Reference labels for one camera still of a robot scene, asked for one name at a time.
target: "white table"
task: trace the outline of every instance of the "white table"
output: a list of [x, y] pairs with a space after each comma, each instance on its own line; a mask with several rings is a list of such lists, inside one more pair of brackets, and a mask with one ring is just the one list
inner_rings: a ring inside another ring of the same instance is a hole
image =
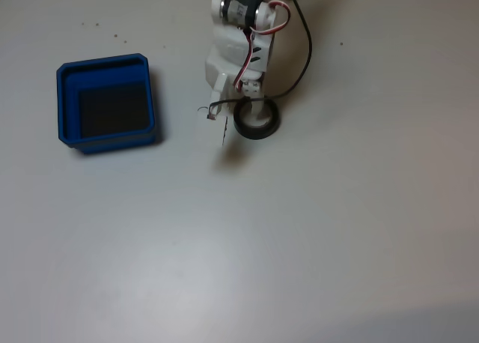
[[[281, 129], [218, 152], [210, 0], [0, 0], [0, 342], [479, 341], [478, 0], [300, 3]], [[165, 141], [80, 156], [55, 71], [134, 52]]]

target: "robotic arm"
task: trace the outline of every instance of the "robotic arm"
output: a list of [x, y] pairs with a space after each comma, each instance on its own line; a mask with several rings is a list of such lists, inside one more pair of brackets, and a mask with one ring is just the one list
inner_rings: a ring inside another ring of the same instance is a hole
[[[287, 12], [286, 21], [280, 24], [276, 22], [278, 7]], [[206, 78], [213, 92], [208, 118], [216, 119], [223, 104], [239, 106], [254, 101], [253, 115], [258, 115], [267, 104], [278, 116], [276, 127], [270, 127], [267, 133], [246, 135], [238, 127], [237, 108], [234, 117], [237, 129], [245, 137], [266, 138], [278, 128], [279, 113], [273, 101], [264, 100], [262, 83], [272, 54], [274, 33], [288, 24], [291, 10], [279, 0], [212, 0], [211, 14], [214, 44], [206, 62]]]

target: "black rubber ring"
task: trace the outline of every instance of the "black rubber ring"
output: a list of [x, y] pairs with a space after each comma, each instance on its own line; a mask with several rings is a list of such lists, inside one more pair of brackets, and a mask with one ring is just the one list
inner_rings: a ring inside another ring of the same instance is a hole
[[281, 116], [279, 115], [279, 109], [273, 100], [264, 100], [264, 104], [269, 108], [271, 117], [268, 122], [263, 126], [253, 127], [245, 124], [241, 119], [241, 111], [247, 103], [250, 101], [247, 99], [239, 101], [234, 107], [234, 126], [238, 133], [247, 139], [265, 139], [270, 137], [279, 128], [281, 123]]

